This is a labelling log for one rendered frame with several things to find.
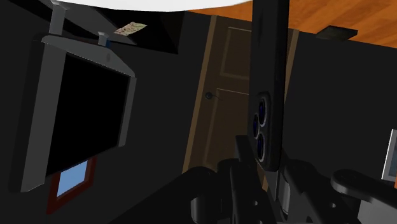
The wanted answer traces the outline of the black desk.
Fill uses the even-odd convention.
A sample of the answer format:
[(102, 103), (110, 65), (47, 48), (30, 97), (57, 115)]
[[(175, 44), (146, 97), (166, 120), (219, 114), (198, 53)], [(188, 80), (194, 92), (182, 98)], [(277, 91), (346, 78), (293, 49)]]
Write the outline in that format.
[[(177, 53), (183, 14), (145, 11), (112, 10), (73, 3), (60, 3), (66, 8), (64, 29), (84, 38), (97, 39), (100, 32), (109, 40), (150, 50)], [(130, 23), (144, 28), (126, 36), (118, 29)]]

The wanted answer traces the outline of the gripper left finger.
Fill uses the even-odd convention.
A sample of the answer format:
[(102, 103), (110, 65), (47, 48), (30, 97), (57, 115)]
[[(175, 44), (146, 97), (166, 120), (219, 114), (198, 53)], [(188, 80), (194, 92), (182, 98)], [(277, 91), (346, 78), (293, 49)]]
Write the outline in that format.
[(248, 136), (236, 136), (235, 149), (217, 172), (193, 167), (109, 224), (276, 224)]

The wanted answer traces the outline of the black smartphone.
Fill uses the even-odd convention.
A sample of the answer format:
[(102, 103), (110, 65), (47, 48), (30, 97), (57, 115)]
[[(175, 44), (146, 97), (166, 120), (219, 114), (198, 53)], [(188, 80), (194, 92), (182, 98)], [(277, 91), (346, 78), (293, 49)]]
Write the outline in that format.
[(248, 135), (264, 171), (280, 164), (288, 18), (289, 0), (253, 0)]

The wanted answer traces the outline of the brown panel door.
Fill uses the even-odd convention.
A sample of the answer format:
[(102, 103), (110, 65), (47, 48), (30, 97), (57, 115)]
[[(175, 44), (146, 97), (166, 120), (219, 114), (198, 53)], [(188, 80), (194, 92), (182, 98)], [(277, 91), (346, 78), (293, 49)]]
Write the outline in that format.
[[(288, 30), (286, 77), (298, 30)], [(186, 148), (183, 170), (235, 156), (235, 137), (248, 135), (251, 23), (213, 15)]]

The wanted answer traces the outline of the pale printed card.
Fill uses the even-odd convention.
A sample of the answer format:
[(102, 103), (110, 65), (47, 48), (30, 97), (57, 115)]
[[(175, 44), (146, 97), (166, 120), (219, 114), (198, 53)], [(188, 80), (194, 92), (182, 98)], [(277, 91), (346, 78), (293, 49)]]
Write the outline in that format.
[(133, 33), (136, 33), (140, 30), (142, 30), (143, 28), (145, 28), (147, 25), (146, 24), (140, 24), (137, 22), (131, 22), (127, 25), (124, 25), (123, 27), (117, 29), (114, 34), (118, 34), (121, 36), (129, 36)]

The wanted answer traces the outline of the grey framed monitor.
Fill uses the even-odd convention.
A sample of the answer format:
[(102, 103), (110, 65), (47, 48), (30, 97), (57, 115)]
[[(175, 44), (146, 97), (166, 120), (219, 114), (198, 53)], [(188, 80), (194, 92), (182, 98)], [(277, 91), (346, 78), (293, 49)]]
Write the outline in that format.
[(8, 188), (29, 192), (52, 174), (125, 144), (136, 77), (108, 48), (63, 35), (67, 6), (51, 0), (49, 31), (31, 43)]

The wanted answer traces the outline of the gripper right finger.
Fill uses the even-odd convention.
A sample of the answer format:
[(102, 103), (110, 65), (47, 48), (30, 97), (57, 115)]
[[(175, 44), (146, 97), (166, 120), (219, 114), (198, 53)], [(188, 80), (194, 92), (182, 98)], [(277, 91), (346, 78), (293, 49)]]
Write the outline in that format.
[(279, 181), (289, 185), (287, 224), (397, 224), (397, 189), (358, 171), (327, 178), (281, 151)]

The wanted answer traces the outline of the red framed picture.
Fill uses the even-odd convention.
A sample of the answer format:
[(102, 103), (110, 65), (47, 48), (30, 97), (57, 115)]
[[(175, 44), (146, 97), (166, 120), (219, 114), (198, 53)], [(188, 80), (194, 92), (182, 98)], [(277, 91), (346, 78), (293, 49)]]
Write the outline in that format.
[(54, 213), (92, 186), (96, 163), (97, 157), (92, 157), (52, 176), (46, 208), (47, 214)]

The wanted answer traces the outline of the grey framed panel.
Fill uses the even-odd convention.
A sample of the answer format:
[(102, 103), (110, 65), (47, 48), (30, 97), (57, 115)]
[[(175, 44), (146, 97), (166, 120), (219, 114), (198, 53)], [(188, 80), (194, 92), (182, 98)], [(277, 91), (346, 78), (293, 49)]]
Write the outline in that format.
[(397, 177), (397, 130), (393, 129), (389, 138), (382, 180), (395, 182)]

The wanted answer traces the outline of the dark flat box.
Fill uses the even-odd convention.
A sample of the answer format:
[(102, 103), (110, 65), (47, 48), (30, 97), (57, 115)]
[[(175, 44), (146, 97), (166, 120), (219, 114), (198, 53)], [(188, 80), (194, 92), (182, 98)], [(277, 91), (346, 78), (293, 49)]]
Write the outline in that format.
[(316, 34), (316, 38), (335, 41), (346, 41), (355, 37), (358, 30), (329, 25)]

